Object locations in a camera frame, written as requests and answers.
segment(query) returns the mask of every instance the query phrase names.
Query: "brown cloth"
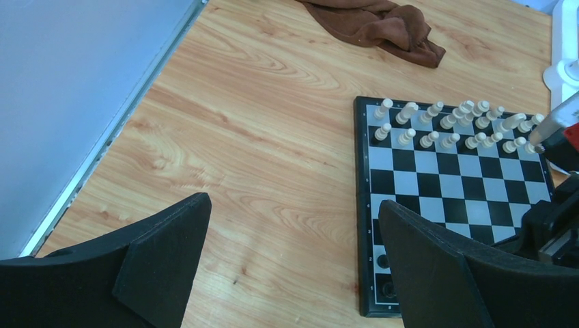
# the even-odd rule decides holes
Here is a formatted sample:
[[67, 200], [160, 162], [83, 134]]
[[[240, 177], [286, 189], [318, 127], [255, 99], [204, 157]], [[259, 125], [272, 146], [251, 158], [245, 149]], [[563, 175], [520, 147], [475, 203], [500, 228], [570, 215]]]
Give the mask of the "brown cloth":
[[427, 37], [430, 26], [412, 5], [388, 0], [297, 0], [334, 37], [379, 46], [409, 62], [435, 68], [446, 52]]

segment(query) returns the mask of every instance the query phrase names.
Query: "black chessboard frame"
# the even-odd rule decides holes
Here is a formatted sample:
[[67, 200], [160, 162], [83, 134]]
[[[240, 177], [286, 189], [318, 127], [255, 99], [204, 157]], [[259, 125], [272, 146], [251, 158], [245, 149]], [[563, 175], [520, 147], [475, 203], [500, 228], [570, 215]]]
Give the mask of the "black chessboard frame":
[[[355, 130], [355, 146], [356, 146], [356, 193], [357, 193], [357, 216], [358, 216], [358, 274], [359, 274], [359, 290], [360, 290], [360, 313], [362, 316], [366, 317], [376, 317], [376, 318], [399, 318], [401, 316], [400, 306], [396, 299], [396, 296], [386, 297], [387, 304], [384, 298], [384, 293], [388, 294], [393, 292], [393, 283], [391, 275], [380, 275], [380, 279], [383, 281], [377, 282], [378, 279], [374, 274], [374, 261], [378, 259], [373, 259], [373, 247], [375, 243], [374, 238], [380, 238], [380, 233], [374, 234], [373, 218], [371, 213], [370, 197], [371, 197], [371, 186], [369, 183], [370, 168], [369, 168], [369, 139], [372, 138], [365, 133], [369, 132], [369, 125], [366, 117], [367, 106], [380, 106], [383, 99], [380, 98], [369, 98], [369, 97], [356, 97], [354, 101], [354, 130]], [[395, 106], [402, 108], [404, 104], [408, 101], [393, 100]], [[427, 103], [416, 103], [420, 109], [425, 110], [431, 104]], [[455, 107], [444, 106], [441, 113], [451, 113]], [[512, 113], [505, 113], [503, 118], [507, 118], [513, 115]], [[484, 131], [487, 134], [492, 133], [492, 127], [489, 131]], [[540, 156], [540, 163], [543, 167], [543, 175], [545, 182], [547, 184], [548, 191], [550, 195], [554, 192], [554, 185], [551, 179], [551, 175], [548, 169], [546, 169], [547, 162]], [[382, 256], [380, 260], [386, 260], [385, 256]], [[378, 286], [388, 286], [389, 290], [378, 290]], [[378, 293], [381, 293], [382, 301], [380, 304], [376, 303]]]

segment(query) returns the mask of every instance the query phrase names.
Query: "chessboard border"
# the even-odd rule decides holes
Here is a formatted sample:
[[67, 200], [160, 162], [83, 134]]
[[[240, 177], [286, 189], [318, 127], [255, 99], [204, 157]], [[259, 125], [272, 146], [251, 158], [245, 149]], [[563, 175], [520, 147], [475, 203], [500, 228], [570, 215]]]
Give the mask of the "chessboard border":
[[[373, 254], [373, 231], [372, 214], [370, 204], [371, 190], [369, 184], [369, 138], [364, 136], [367, 132], [367, 105], [380, 106], [383, 98], [372, 98], [357, 96], [354, 99], [354, 149], [356, 152], [356, 213], [358, 226], [358, 283], [359, 283], [359, 306], [360, 314], [369, 318], [400, 318], [399, 305], [381, 305], [375, 302], [375, 291], [373, 290], [373, 260], [368, 259], [368, 254]], [[407, 103], [407, 100], [395, 100], [393, 102]], [[432, 104], [426, 102], [415, 102], [420, 107], [427, 107]], [[445, 105], [443, 113], [451, 113], [456, 106]], [[513, 113], [505, 112], [503, 117], [509, 117]], [[551, 171], [544, 156], [539, 155], [539, 162], [543, 169], [543, 175], [549, 190], [549, 194], [554, 193], [554, 183]]]

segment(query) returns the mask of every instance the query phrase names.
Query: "wooden table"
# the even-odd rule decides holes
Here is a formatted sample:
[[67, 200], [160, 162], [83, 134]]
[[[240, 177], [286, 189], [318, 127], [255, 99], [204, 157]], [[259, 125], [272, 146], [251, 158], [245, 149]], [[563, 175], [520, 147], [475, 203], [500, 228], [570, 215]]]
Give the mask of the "wooden table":
[[211, 0], [40, 255], [198, 191], [213, 202], [184, 327], [401, 327], [358, 314], [355, 96], [545, 113], [550, 17], [409, 0], [438, 69], [342, 43], [292, 0]]

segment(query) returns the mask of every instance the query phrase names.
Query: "wooden surface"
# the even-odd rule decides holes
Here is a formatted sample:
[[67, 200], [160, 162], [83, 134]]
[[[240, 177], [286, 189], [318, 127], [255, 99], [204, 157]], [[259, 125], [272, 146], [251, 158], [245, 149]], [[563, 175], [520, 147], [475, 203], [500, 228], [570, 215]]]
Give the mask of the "wooden surface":
[[39, 256], [197, 191], [213, 211], [184, 327], [401, 327], [358, 314], [355, 96], [545, 113], [550, 18], [407, 1], [438, 69], [328, 35], [292, 0], [211, 0]]

